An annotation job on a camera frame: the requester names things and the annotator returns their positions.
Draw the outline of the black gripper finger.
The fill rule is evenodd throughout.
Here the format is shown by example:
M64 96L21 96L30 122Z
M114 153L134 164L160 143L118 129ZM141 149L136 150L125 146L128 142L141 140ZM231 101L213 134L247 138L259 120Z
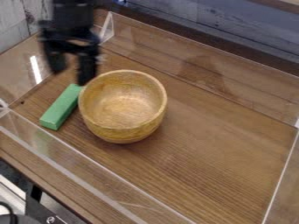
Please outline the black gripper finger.
M77 84L84 86L97 73L97 55L81 54L78 56Z
M65 57L60 52L49 52L46 54L46 60L50 71L54 74L58 74L66 68Z

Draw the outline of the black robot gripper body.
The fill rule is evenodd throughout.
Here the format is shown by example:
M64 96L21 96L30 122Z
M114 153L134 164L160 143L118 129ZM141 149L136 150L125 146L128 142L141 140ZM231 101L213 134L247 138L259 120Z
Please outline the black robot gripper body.
M92 31L94 0L52 0L52 17L40 20L40 37L48 57L64 53L98 55L98 36Z

